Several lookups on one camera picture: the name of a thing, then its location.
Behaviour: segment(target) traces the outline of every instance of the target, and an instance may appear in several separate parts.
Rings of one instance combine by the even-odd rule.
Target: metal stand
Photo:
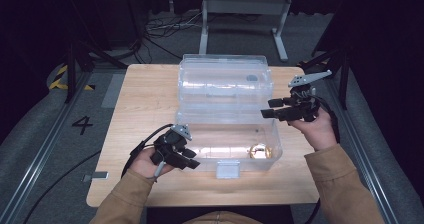
[[[278,27],[272,28],[275,45],[277,46],[280,60],[288,61],[284,48],[281,32],[286,22],[287,13],[290,9],[291,0],[203,0],[202,6],[202,34],[200,37],[199,54],[206,54],[208,45],[208,12],[209,13],[240,13],[279,15]]]

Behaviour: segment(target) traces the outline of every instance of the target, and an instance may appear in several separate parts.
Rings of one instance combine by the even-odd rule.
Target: clear plastic container
[[[268,170],[281,157],[276,122],[260,112],[269,108],[273,92],[264,56],[184,55],[178,89],[176,120],[189,125],[193,140],[187,147],[201,163],[196,170],[231,178],[227,171]],[[252,158],[258,144],[267,157]]]

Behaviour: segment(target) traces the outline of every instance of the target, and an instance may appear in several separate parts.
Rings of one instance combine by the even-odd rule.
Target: wooden table
[[[289,95],[288,82],[303,71],[270,67],[274,98]],[[87,203],[97,207],[120,180],[131,150],[157,128],[175,122],[178,108],[178,65],[131,65],[126,73]],[[285,122],[278,123],[283,156],[269,171],[241,172],[239,179],[216,179],[214,172],[175,169],[154,184],[147,206],[278,205],[314,203],[318,192],[304,155],[313,152],[304,136]]]

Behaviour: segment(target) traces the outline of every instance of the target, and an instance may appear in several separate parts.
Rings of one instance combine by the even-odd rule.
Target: small object in container
[[[258,143],[250,148],[249,155],[253,159],[268,159],[271,158],[271,149],[263,143]]]

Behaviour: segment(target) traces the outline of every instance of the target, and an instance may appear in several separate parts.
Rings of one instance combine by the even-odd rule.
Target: person's right hand
[[[337,145],[336,136],[331,126],[331,117],[322,108],[318,109],[317,117],[312,122],[295,120],[288,123],[300,130],[316,151]]]

